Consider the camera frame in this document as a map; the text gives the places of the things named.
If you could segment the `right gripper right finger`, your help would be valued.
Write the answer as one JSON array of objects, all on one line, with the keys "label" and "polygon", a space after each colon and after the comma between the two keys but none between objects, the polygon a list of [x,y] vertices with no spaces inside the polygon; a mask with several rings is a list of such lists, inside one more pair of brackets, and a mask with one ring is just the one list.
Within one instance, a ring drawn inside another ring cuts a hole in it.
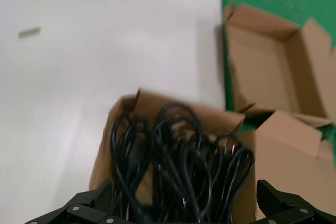
[{"label": "right gripper right finger", "polygon": [[277,190],[266,180],[257,181],[256,196],[265,215],[256,224],[335,224],[335,216],[315,208],[299,195]]}]

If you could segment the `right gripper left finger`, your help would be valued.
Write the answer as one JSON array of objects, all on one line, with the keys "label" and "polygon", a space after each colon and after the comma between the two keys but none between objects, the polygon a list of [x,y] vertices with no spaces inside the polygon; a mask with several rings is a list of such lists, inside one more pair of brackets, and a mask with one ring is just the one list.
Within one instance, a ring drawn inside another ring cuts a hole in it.
[{"label": "right gripper left finger", "polygon": [[98,188],[75,194],[63,207],[28,221],[31,223],[126,223],[110,215],[112,183],[106,179]]}]

